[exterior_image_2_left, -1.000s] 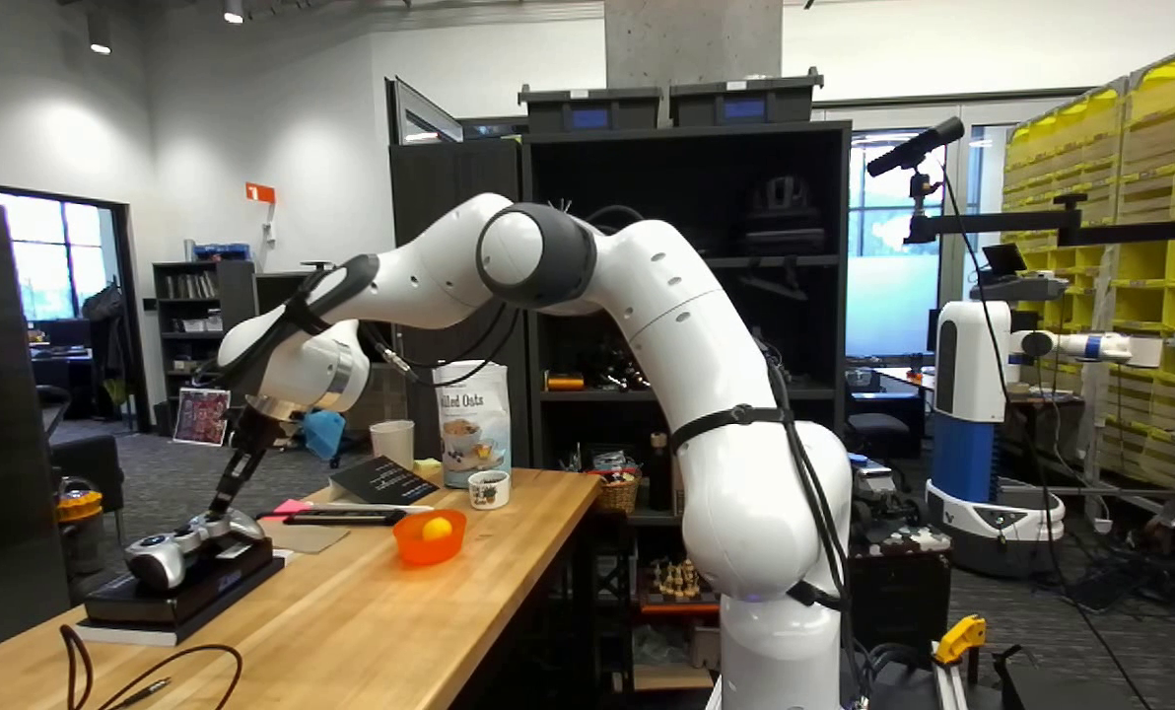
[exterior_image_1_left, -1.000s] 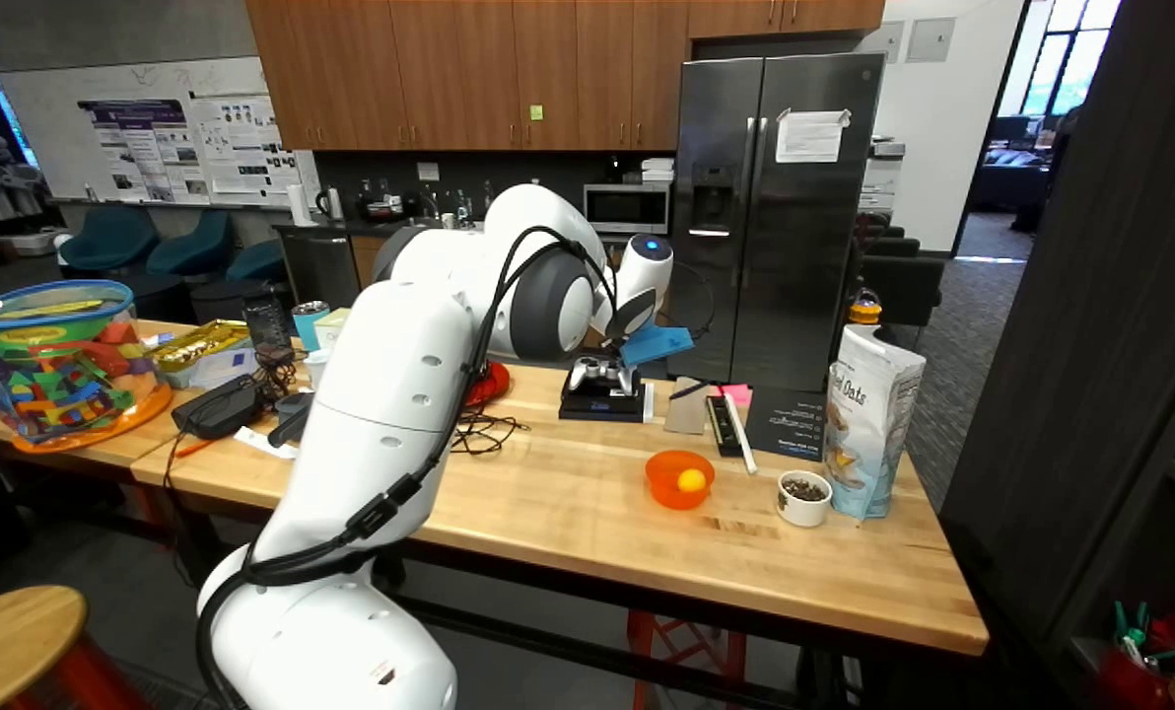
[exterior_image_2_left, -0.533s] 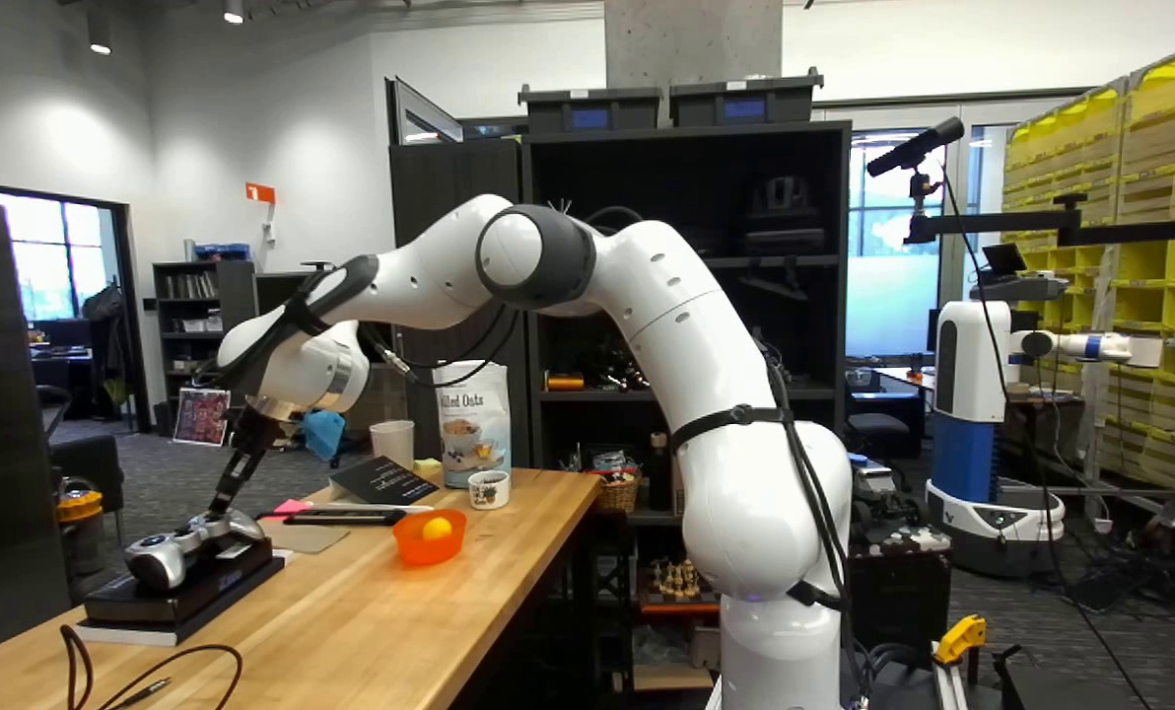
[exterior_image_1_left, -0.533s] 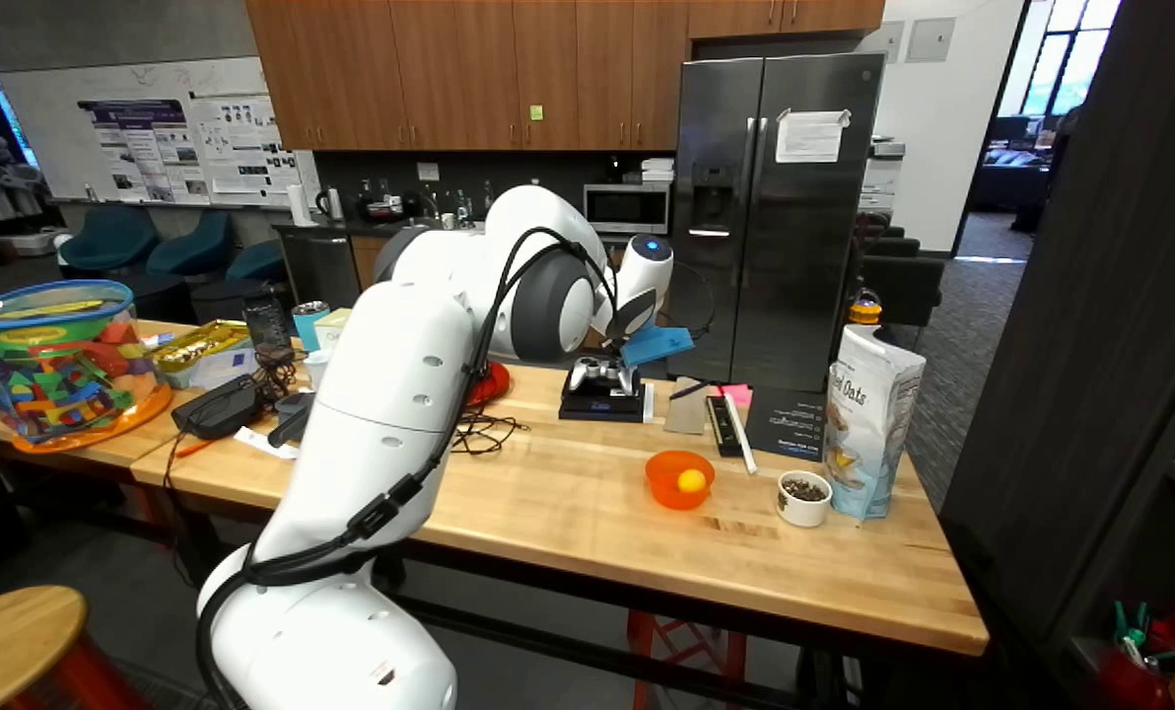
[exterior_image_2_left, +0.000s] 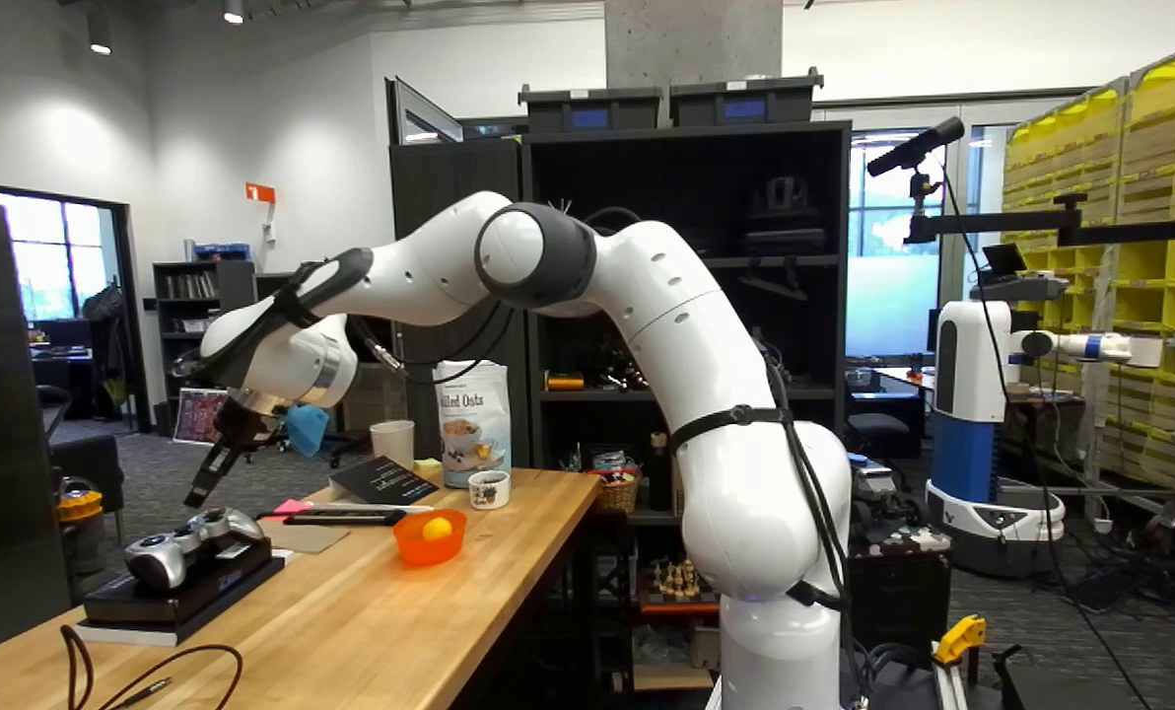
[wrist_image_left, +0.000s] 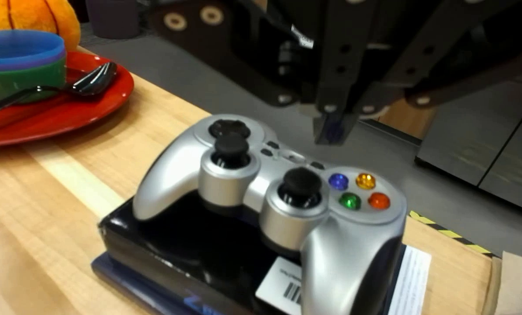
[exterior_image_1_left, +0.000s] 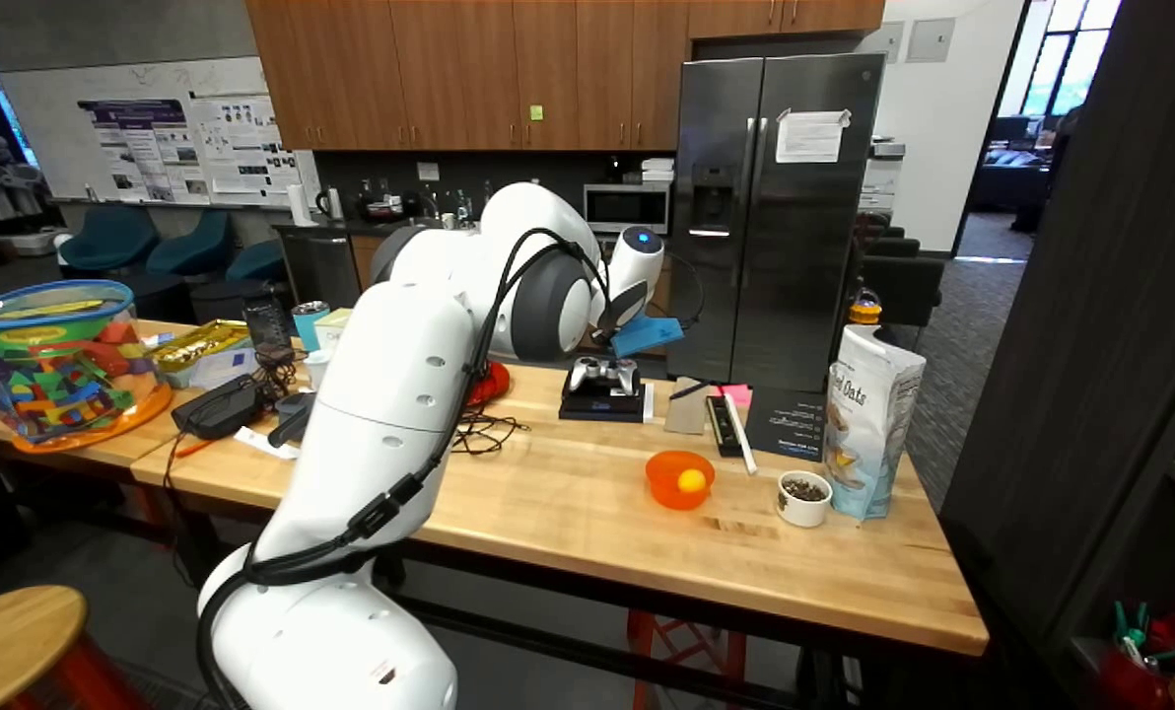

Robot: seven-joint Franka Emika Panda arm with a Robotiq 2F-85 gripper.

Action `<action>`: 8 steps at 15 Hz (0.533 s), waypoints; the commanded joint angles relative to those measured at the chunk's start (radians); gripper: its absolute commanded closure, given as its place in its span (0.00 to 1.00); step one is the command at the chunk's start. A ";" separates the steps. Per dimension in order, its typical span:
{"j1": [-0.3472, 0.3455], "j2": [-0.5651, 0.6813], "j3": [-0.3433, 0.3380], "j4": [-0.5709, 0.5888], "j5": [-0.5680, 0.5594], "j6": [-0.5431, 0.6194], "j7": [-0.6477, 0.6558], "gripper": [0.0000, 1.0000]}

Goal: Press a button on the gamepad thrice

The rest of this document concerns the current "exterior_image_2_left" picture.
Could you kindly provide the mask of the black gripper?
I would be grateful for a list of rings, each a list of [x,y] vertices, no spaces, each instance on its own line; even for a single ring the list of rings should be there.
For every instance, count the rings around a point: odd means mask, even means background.
[[[203,454],[202,470],[191,475],[191,485],[180,503],[184,509],[202,509],[209,503],[209,492],[232,470],[235,454],[249,454],[272,439],[272,418],[230,399],[216,412],[214,432],[216,432],[216,445]]]

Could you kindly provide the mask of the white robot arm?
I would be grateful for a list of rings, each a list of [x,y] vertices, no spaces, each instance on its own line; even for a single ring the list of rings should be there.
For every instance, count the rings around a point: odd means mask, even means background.
[[[203,329],[202,371],[230,390],[222,441],[240,451],[281,407],[340,403],[351,315],[439,329],[485,300],[608,315],[644,371],[683,475],[683,550],[716,591],[704,710],[843,710],[846,451],[787,412],[716,276],[662,221],[596,232],[475,190],[390,245],[307,259]]]

